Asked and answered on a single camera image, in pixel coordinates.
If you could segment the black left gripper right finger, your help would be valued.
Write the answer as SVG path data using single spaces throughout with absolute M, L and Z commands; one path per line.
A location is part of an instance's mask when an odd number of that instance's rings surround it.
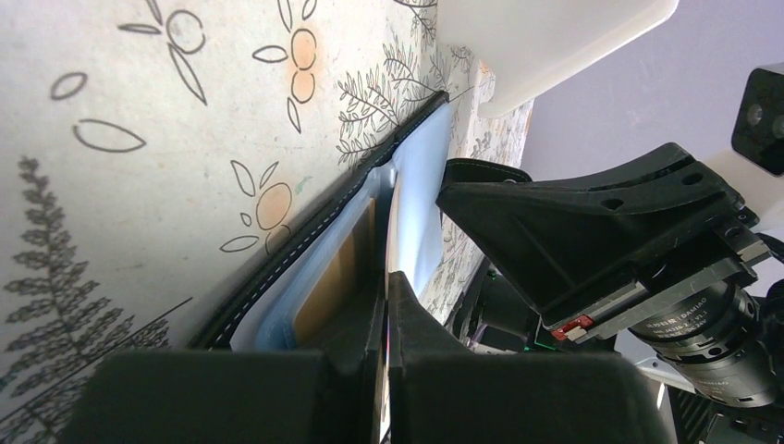
M 479 354 L 387 277 L 395 443 L 665 443 L 643 376 L 612 353 Z

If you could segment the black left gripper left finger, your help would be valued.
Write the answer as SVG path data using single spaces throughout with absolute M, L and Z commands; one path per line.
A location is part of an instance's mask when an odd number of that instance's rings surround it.
M 128 351 L 89 379 L 62 443 L 376 443 L 384 279 L 289 351 Z

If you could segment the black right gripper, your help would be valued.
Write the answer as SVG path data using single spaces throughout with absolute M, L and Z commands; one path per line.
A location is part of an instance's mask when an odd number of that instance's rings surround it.
M 713 402 L 730 430 L 779 443 L 783 302 L 747 291 L 770 248 L 748 229 L 743 203 L 673 142 L 546 181 L 455 158 L 437 197 L 555 339 L 627 331 Z

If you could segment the gold VIP card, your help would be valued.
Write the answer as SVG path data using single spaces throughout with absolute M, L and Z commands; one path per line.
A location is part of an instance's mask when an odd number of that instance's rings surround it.
M 373 267 L 375 207 L 374 198 L 362 203 L 349 231 L 340 234 L 337 246 L 328 252 L 325 270 L 317 274 L 317 280 L 293 321 L 299 346 L 316 336 L 337 316 L 359 290 L 363 273 Z

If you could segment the black leather card holder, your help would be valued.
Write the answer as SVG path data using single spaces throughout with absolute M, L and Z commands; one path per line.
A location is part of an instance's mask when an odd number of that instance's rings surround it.
M 387 268 L 416 293 L 441 260 L 435 199 L 451 107 L 438 92 L 389 135 L 296 228 L 276 228 L 264 262 L 190 340 L 197 350 L 258 352 L 312 344 Z

